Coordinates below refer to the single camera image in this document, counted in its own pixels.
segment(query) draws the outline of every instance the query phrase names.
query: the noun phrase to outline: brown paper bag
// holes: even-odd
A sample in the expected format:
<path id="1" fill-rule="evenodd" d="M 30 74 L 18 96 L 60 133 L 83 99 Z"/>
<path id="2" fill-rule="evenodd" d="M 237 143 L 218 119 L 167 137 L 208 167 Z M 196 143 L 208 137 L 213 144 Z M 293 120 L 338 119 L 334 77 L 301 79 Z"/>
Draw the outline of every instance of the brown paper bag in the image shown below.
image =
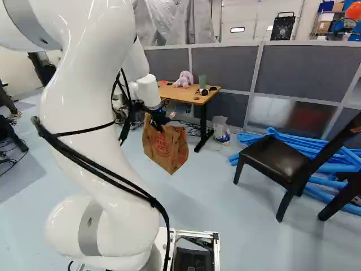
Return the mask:
<path id="1" fill-rule="evenodd" d="M 188 159 L 188 144 L 184 127 L 163 125 L 163 132 L 149 124 L 150 115 L 146 113 L 143 131 L 144 153 L 173 174 Z"/>

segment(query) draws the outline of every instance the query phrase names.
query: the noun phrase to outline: chair seat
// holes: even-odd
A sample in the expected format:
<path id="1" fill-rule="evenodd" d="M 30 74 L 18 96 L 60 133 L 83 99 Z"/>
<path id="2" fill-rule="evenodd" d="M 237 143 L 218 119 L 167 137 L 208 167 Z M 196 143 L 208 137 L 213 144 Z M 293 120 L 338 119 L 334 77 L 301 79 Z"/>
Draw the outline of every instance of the chair seat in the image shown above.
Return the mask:
<path id="1" fill-rule="evenodd" d="M 246 163 L 261 172 L 269 172 L 291 183 L 299 170 L 310 162 L 310 159 L 282 141 L 267 135 L 249 147 L 243 149 L 240 155 Z"/>

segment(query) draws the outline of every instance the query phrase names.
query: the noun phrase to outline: white robotic arm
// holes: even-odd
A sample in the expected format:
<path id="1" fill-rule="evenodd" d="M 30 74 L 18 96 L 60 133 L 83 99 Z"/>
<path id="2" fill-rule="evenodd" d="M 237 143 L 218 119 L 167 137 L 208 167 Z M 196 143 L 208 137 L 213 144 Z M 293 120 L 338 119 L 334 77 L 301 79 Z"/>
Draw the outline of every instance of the white robotic arm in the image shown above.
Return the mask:
<path id="1" fill-rule="evenodd" d="M 129 81 L 138 83 L 146 106 L 160 103 L 156 79 L 148 74 L 144 51 L 135 37 L 129 0 L 0 0 L 0 45 L 21 51 L 63 48 L 39 107 L 39 119 L 52 134 L 110 123 L 110 89 L 120 67 Z M 114 126 L 60 140 L 149 191 L 126 161 Z M 93 266 L 141 270 L 154 252 L 159 212 L 53 153 L 63 171 L 89 195 L 69 197 L 54 208 L 45 227 L 49 244 Z"/>

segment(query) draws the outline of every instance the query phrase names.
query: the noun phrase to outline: wooden desk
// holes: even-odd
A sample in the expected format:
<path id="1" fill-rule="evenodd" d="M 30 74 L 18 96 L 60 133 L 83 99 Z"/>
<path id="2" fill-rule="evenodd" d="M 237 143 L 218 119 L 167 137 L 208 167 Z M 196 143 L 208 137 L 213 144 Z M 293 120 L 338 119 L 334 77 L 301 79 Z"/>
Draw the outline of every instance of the wooden desk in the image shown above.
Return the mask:
<path id="1" fill-rule="evenodd" d="M 168 82 L 158 82 L 160 97 L 162 99 L 175 100 L 182 103 L 192 103 L 201 106 L 201 141 L 194 148 L 194 152 L 199 152 L 207 140 L 213 135 L 214 129 L 207 128 L 207 104 L 221 89 L 220 86 L 215 86 L 217 89 L 209 92 L 207 96 L 202 96 L 196 93 L 199 85 L 192 85 L 189 88 L 175 88 L 172 85 L 167 85 Z"/>
<path id="2" fill-rule="evenodd" d="M 199 85 L 192 85 L 188 89 L 185 88 L 175 88 L 174 86 L 167 85 L 168 82 L 158 82 L 160 97 L 162 99 L 170 99 L 176 100 L 182 103 L 193 103 L 197 106 L 202 106 L 209 100 L 213 98 L 213 96 L 218 93 L 221 89 L 220 86 L 215 86 L 217 90 L 212 90 L 209 92 L 207 96 L 202 96 L 200 93 L 197 93 L 199 89 Z"/>

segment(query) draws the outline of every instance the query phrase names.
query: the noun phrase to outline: headphones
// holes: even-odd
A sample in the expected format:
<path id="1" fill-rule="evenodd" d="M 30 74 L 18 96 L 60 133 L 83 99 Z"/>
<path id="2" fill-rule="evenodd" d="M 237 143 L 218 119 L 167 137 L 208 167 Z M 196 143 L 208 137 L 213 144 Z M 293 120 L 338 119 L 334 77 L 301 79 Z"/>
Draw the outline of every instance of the headphones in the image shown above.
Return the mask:
<path id="1" fill-rule="evenodd" d="M 199 90 L 197 90 L 196 93 L 200 93 L 202 96 L 207 96 L 209 94 L 209 92 L 212 90 L 217 90 L 217 88 L 215 86 L 211 86 L 209 88 L 209 90 L 208 89 L 199 89 Z"/>

